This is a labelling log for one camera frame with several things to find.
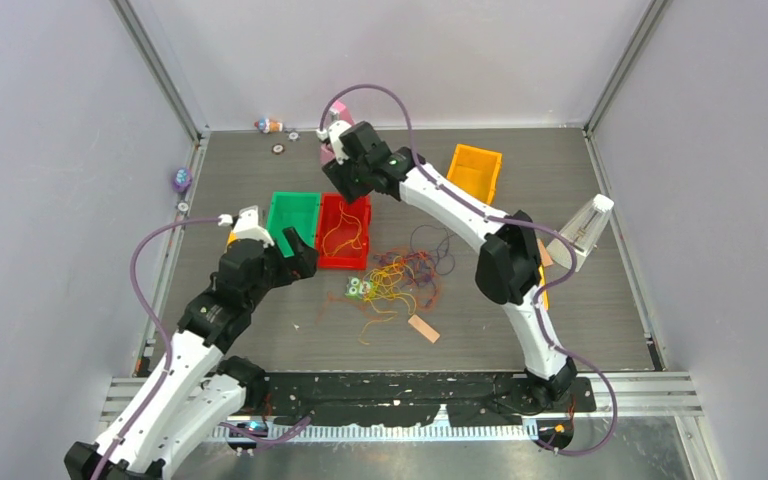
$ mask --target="yellow bin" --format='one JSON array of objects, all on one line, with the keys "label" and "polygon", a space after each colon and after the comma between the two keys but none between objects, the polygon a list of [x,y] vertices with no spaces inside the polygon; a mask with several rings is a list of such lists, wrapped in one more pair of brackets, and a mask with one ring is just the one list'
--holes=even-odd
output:
[{"label": "yellow bin", "polygon": [[477,200],[490,205],[496,196],[496,180],[502,154],[458,144],[446,178]]}]

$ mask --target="robotic arm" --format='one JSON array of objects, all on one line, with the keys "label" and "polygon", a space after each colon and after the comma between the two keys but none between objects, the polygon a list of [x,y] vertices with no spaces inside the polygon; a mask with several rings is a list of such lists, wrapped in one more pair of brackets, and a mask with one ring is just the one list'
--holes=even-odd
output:
[{"label": "robotic arm", "polygon": [[[531,222],[522,211],[509,215],[474,199],[425,163],[416,168],[413,152],[402,147],[392,152],[367,122],[350,125],[335,121],[317,132],[330,146],[334,159],[322,171],[346,199],[353,202],[372,191],[413,205],[452,229],[478,253],[475,283],[481,293],[507,314],[522,346],[531,394],[548,404],[558,400],[577,374],[573,360],[554,345],[555,335],[542,301],[532,304],[540,284],[540,253],[529,228],[505,224],[493,218]],[[540,330],[540,309],[546,336]]]},{"label": "robotic arm", "polygon": [[[251,315],[266,293],[312,277],[319,255],[295,229],[287,228],[283,233],[293,255],[285,258],[259,225],[257,207],[242,210],[236,218],[220,217],[220,225],[232,224],[236,240],[228,244],[210,285],[187,305],[178,322],[168,370],[161,361],[94,444],[72,446],[65,459],[71,479],[92,478],[96,468],[102,472],[98,478],[108,480],[172,478],[219,422],[244,406],[263,402],[268,385],[260,367],[239,357],[220,360],[251,324]],[[217,365],[215,375],[206,378]],[[196,397],[188,402],[194,391]],[[150,403],[141,410],[150,395]],[[128,433],[120,437],[122,425],[134,417]],[[110,457],[103,459],[115,442]],[[105,464],[99,467],[102,460]]]}]

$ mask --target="plastic bin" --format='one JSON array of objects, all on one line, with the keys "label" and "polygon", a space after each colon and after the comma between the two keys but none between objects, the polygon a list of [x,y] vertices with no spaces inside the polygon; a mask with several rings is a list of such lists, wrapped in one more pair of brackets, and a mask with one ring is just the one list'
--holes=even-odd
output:
[{"label": "plastic bin", "polygon": [[[341,221],[341,209],[349,216],[348,219]],[[365,270],[369,256],[371,216],[369,197],[360,197],[348,205],[339,193],[323,193],[319,230],[316,234],[319,268]],[[360,222],[360,232],[355,218]]]},{"label": "plastic bin", "polygon": [[316,227],[319,222],[319,193],[275,192],[269,208],[266,230],[285,257],[293,255],[283,230],[295,227],[299,237],[311,247],[316,245]]},{"label": "plastic bin", "polygon": [[496,196],[496,180],[502,169],[502,154],[458,145],[446,178],[477,200],[490,205]]}]

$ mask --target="white wall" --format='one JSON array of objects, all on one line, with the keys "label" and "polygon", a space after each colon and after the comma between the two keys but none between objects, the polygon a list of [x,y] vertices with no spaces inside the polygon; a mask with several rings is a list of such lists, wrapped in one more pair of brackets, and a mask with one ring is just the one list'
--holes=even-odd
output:
[{"label": "white wall", "polygon": [[725,478],[768,478],[768,1],[672,2],[596,138]]},{"label": "white wall", "polygon": [[93,440],[144,328],[130,253],[189,150],[107,0],[0,0],[0,479],[66,478]]},{"label": "white wall", "polygon": [[[395,90],[420,127],[583,124],[648,3],[151,0],[213,130],[313,127],[359,82]],[[351,106],[403,125],[379,93]]]}]

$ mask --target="gray wooden tabletop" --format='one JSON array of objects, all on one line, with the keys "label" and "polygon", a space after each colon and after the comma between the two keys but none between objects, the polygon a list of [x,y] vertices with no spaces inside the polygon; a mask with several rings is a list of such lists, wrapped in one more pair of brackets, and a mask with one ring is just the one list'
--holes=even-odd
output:
[{"label": "gray wooden tabletop", "polygon": [[[404,131],[383,131],[391,148],[405,145]],[[581,132],[575,129],[423,130],[416,132],[422,155],[445,174],[455,145],[501,152],[503,164],[493,206],[521,209],[538,222],[561,228],[599,193]],[[285,152],[274,155],[281,143]],[[227,132],[211,136],[191,206],[191,216],[233,213],[257,204],[269,207],[272,193],[331,192],[319,169],[311,132],[298,142],[286,135]],[[439,223],[416,208],[373,193],[370,244],[374,251],[407,245],[419,225]],[[163,314],[173,329],[184,306],[207,286],[217,268],[227,231],[188,228]],[[417,248],[431,248],[441,232],[421,230]],[[486,370],[523,368],[523,357],[507,317],[474,283],[477,257],[460,239],[451,241],[454,271],[442,278],[442,296],[422,318],[440,333],[431,344],[403,314],[358,335],[366,317],[345,303],[329,305],[317,322],[327,293],[342,295],[357,272],[319,270],[313,279],[272,290],[253,315],[251,327],[231,349],[271,370]],[[556,278],[561,267],[549,267]],[[606,230],[581,272],[550,292],[549,315],[561,342],[607,370],[651,369],[643,328],[613,234]],[[156,364],[162,348],[155,352]]]}]

